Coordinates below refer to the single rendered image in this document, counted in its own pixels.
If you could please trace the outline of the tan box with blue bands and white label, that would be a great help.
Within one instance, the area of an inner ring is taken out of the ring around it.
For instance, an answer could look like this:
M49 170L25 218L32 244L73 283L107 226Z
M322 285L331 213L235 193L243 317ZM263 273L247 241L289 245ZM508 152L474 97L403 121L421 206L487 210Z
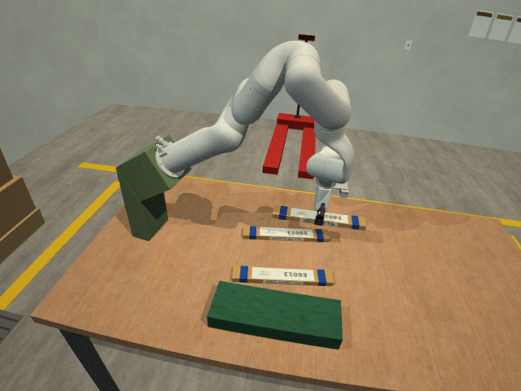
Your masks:
M310 209L298 209L287 206L275 205L272 218L295 222L315 223L317 211ZM325 213L323 222L325 226L337 226L354 230L366 230L365 217L347 215L341 213Z
M234 266L232 282L333 286L331 270Z
M330 242L327 229L243 226L244 239Z

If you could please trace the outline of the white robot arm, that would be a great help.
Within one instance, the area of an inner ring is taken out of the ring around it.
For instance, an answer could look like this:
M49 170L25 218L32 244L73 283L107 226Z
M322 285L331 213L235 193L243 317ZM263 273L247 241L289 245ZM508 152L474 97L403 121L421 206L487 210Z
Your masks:
M170 178L178 178L193 165L238 149L248 126L261 117L284 84L287 93L315 120L315 136L327 145L309 158L307 173L316 178L317 185L339 189L340 198L348 198L347 181L354 162L352 144L344 134L352 113L348 89L341 81L322 78L317 50L301 41L273 48L249 80L240 83L215 125L175 143L157 136L155 158L160 170Z

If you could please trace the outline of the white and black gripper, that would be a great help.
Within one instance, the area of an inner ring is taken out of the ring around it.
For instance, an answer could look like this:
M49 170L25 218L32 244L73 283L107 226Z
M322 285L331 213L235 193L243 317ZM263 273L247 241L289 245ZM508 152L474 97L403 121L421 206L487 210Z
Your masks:
M315 181L316 183L316 181ZM316 183L317 185L317 183ZM314 196L314 210L317 211L314 225L322 226L324 222L323 214L328 210L330 203L332 187L321 187L317 185L316 193ZM320 208L321 207L321 208ZM325 207L325 210L324 210ZM318 214L320 211L320 214Z

